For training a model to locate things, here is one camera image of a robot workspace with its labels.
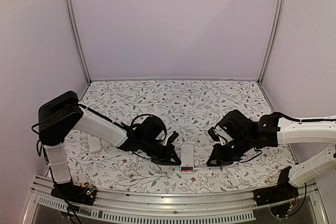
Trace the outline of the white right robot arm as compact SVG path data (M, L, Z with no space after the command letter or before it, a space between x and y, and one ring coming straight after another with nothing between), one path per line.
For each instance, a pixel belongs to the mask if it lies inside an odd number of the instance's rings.
M241 161L251 149L277 147L294 143L324 143L324 150L303 163L283 170L279 177L285 180L274 186L271 196L276 201L291 194L292 186L335 169L335 116L323 118L292 118L281 112L263 115L254 122L238 110L228 112L208 130L216 141L206 165L220 167Z

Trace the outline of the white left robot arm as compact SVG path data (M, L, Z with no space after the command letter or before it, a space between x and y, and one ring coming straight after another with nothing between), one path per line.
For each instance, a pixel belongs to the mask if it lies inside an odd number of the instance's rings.
M67 91L38 109L38 122L31 127L47 158L58 192L67 200L78 195L67 163L64 141L72 130L87 133L124 152L144 152L158 165L179 166L173 141L177 132L167 133L164 122L156 115L141 114L129 125L83 105L73 91Z

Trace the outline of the red orange battery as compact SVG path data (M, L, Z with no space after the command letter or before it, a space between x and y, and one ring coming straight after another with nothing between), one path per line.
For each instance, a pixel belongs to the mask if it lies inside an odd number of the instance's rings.
M181 172L192 172L193 167L181 167Z

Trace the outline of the white remote control back up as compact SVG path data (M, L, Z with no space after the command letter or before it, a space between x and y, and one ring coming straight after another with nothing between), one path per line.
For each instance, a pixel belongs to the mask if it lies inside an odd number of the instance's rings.
M193 167L192 172L181 172L186 174L191 174L194 172L194 147L191 144L183 144L181 146L181 165L180 165L180 171L181 167Z

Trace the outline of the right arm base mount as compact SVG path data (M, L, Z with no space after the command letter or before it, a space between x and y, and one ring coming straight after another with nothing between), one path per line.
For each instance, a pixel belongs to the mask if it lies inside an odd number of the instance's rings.
M257 206L269 206L270 213L277 219L288 218L298 203L298 188L289 183L256 189L253 198Z

